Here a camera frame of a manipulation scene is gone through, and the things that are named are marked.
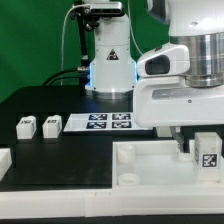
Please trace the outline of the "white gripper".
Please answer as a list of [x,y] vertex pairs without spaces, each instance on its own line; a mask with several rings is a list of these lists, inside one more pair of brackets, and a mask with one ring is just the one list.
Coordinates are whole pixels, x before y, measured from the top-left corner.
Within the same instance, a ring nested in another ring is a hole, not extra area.
[[183,153],[181,128],[172,126],[224,124],[224,85],[191,88],[178,76],[141,78],[134,88],[133,115],[140,127],[171,127]]

